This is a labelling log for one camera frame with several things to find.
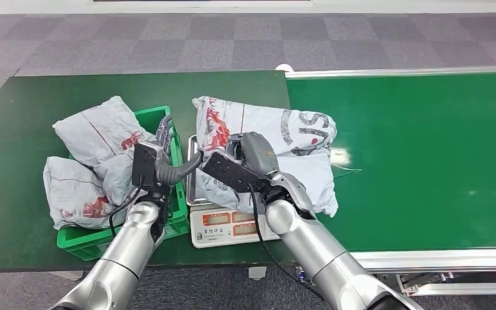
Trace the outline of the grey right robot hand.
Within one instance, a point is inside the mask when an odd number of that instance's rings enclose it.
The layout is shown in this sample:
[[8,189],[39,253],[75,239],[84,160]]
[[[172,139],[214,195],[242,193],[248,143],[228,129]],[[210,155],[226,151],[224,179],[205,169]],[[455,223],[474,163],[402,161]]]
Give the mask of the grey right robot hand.
[[229,136],[226,153],[250,171],[267,176],[280,170],[276,154],[267,139],[257,132]]

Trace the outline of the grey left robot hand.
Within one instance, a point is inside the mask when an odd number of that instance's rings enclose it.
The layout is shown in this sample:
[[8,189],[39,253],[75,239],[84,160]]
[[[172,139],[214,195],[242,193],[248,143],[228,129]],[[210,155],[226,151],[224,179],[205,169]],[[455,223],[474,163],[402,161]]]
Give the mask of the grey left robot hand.
[[172,127],[171,115],[165,116],[156,131],[158,152],[156,155],[155,171],[156,182],[162,185],[173,186],[195,171],[202,163],[203,152],[198,151],[188,162],[175,167],[169,163]]

